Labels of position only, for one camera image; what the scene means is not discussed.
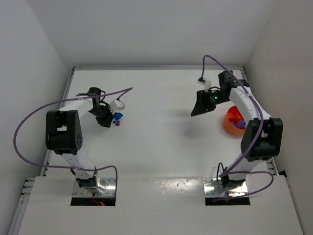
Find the purple round lego piece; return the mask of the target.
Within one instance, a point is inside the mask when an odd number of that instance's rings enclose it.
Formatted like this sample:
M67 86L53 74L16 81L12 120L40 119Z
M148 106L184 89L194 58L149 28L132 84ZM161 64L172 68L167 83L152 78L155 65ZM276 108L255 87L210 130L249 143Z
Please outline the purple round lego piece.
M238 129L242 129L242 130L246 129L246 122L243 120L240 120L238 122L232 122L232 125Z

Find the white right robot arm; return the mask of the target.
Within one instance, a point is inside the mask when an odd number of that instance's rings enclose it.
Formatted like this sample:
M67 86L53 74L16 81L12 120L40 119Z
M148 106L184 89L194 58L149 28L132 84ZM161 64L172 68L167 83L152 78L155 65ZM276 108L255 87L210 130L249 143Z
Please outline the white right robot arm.
M252 95L250 85L244 79L235 79L232 71L221 72L218 79L218 87L203 77L198 79L203 90L197 91L191 116L212 112L218 104L229 101L241 113L246 123L241 152L219 176L223 188L232 188L240 186L256 166L279 154L283 121L269 115Z

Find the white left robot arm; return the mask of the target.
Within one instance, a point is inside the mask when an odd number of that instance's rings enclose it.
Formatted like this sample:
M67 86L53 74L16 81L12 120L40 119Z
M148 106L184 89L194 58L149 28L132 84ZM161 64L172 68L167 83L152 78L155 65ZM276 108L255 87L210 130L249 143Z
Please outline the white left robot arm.
M46 114L45 143L47 149L63 157L80 188L88 191L100 189L98 170L85 157L82 145L83 134L80 118L90 113L101 127L109 128L114 119L109 104L99 95L105 94L100 88L91 87L85 94L78 94L78 100L57 111Z

